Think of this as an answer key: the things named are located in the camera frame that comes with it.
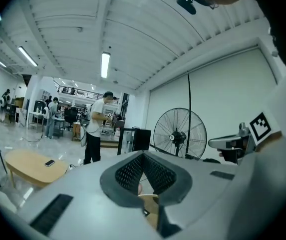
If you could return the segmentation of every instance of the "balcony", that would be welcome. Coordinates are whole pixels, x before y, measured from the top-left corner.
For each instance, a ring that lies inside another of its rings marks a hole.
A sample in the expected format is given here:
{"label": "balcony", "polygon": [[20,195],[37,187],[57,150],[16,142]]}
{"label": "balcony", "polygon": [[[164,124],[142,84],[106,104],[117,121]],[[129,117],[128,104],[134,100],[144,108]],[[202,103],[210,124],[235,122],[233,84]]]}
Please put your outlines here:
{"label": "balcony", "polygon": [[[58,93],[63,93],[63,94],[68,94],[71,96],[75,96],[76,98],[85,98],[85,99],[89,99],[91,101],[96,101],[96,100],[100,100],[103,98],[103,94],[98,94],[96,92],[92,92],[92,91],[88,91],[88,90],[82,90],[82,89],[76,89],[74,87],[67,87],[67,86],[61,86],[59,85],[55,80],[54,84],[56,87],[56,90]],[[118,101],[119,98],[113,100],[113,102],[111,103],[112,105],[118,105]]]}

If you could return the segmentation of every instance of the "black hair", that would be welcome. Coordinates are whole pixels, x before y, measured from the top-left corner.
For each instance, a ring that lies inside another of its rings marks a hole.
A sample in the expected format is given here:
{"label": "black hair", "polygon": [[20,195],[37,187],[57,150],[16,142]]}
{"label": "black hair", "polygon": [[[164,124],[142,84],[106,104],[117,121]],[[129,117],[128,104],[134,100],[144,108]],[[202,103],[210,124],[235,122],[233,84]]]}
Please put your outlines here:
{"label": "black hair", "polygon": [[111,91],[107,91],[106,93],[104,93],[103,97],[106,98],[106,97],[109,97],[109,96],[114,97],[114,94]]}

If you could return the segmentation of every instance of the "black cabinet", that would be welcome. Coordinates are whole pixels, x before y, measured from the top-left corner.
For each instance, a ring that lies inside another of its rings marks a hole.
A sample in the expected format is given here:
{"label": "black cabinet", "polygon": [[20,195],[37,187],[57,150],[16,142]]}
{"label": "black cabinet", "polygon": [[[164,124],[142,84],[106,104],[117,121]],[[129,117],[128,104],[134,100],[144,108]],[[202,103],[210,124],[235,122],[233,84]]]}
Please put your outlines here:
{"label": "black cabinet", "polygon": [[151,131],[138,128],[123,128],[119,137],[117,154],[148,150]]}

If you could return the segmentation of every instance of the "white t-shirt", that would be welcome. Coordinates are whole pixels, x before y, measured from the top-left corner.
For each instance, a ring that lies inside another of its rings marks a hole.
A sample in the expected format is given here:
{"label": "white t-shirt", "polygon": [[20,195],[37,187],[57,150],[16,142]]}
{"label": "white t-shirt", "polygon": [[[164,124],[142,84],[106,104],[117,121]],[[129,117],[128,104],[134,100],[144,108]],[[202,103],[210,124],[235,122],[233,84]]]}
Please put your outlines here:
{"label": "white t-shirt", "polygon": [[99,99],[97,100],[91,109],[91,113],[90,113],[90,122],[88,124],[88,126],[86,127],[86,131],[91,134],[94,137],[99,137],[101,138],[101,127],[102,127],[102,121],[101,120],[94,120],[92,118],[93,116],[93,112],[98,112],[98,113],[103,113],[104,110],[104,106],[105,106],[105,102],[103,99]]}

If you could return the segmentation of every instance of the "glossy floor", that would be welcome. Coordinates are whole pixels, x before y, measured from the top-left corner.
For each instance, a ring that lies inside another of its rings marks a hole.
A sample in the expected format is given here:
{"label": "glossy floor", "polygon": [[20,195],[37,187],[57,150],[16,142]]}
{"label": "glossy floor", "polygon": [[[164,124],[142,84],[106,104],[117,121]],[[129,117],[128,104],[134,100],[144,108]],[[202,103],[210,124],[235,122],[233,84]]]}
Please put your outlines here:
{"label": "glossy floor", "polygon": [[[84,159],[85,148],[81,147],[77,141],[71,141],[72,132],[64,131],[63,137],[53,139],[41,138],[40,127],[38,132],[36,129],[30,128],[27,130],[25,127],[15,126],[14,123],[0,123],[0,150],[2,157],[5,158],[6,153],[12,149],[29,149],[41,155],[48,156],[49,158],[59,159],[65,161],[67,164],[82,166]],[[117,156],[117,149],[115,148],[101,148],[101,159],[109,159]],[[146,177],[142,178],[143,194],[151,194],[153,189]],[[8,175],[5,173],[0,160],[0,191],[5,193],[10,201],[20,208],[24,205],[25,201],[40,191],[40,188],[31,185],[29,182],[14,175],[16,188],[13,188]]]}

